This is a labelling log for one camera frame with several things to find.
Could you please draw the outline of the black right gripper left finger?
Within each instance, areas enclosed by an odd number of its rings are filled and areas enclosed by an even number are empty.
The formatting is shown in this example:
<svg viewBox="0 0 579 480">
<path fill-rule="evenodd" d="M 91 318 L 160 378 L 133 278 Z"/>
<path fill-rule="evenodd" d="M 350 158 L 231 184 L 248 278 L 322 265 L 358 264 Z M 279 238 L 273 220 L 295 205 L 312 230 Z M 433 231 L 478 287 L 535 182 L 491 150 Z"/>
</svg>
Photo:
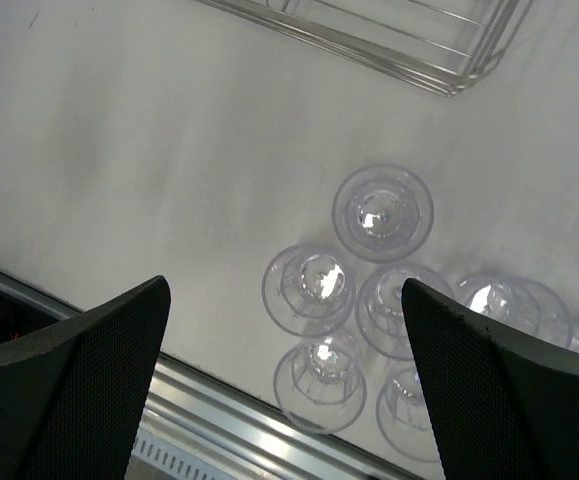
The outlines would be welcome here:
<svg viewBox="0 0 579 480">
<path fill-rule="evenodd" d="M 122 479 L 171 305 L 163 276 L 0 343 L 0 479 Z"/>
</svg>

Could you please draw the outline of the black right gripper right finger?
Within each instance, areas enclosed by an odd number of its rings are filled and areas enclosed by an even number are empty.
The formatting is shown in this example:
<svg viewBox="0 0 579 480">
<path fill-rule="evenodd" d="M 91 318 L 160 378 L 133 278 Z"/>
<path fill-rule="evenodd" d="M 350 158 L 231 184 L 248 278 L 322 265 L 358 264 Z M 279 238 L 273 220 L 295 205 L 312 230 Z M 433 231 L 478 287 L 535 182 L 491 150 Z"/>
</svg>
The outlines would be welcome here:
<svg viewBox="0 0 579 480">
<path fill-rule="evenodd" d="M 402 309 L 448 479 L 579 479 L 579 353 L 415 279 Z"/>
</svg>

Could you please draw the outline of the clear plastic cup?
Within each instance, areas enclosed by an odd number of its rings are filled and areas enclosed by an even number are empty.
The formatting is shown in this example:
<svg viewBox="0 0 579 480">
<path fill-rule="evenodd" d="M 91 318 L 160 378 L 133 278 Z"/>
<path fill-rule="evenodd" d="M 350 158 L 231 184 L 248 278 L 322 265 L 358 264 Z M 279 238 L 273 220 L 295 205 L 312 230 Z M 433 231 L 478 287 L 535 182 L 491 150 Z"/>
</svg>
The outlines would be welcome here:
<svg viewBox="0 0 579 480">
<path fill-rule="evenodd" d="M 315 338 L 347 321 L 356 300 L 356 279 L 339 251 L 297 244 L 278 253 L 262 277 L 261 296 L 269 318 L 284 332 Z"/>
<path fill-rule="evenodd" d="M 412 261 L 398 261 L 378 268 L 365 280 L 357 296 L 355 319 L 361 335 L 374 350 L 393 360 L 413 360 L 402 310 L 402 288 L 410 278 L 454 298 L 444 278 Z"/>
<path fill-rule="evenodd" d="M 413 363 L 396 363 L 376 400 L 376 421 L 386 442 L 410 460 L 440 462 L 418 371 Z"/>
<path fill-rule="evenodd" d="M 411 170 L 376 164 L 348 176 L 332 204 L 340 243 L 370 263 L 389 263 L 413 254 L 434 223 L 431 192 Z"/>
<path fill-rule="evenodd" d="M 474 312 L 559 347 L 571 344 L 569 310 L 560 296 L 541 282 L 474 273 L 458 283 L 457 295 Z"/>
<path fill-rule="evenodd" d="M 367 400 L 362 350 L 338 330 L 305 338 L 279 360 L 273 376 L 276 403 L 299 430 L 335 434 L 352 425 Z"/>
</svg>

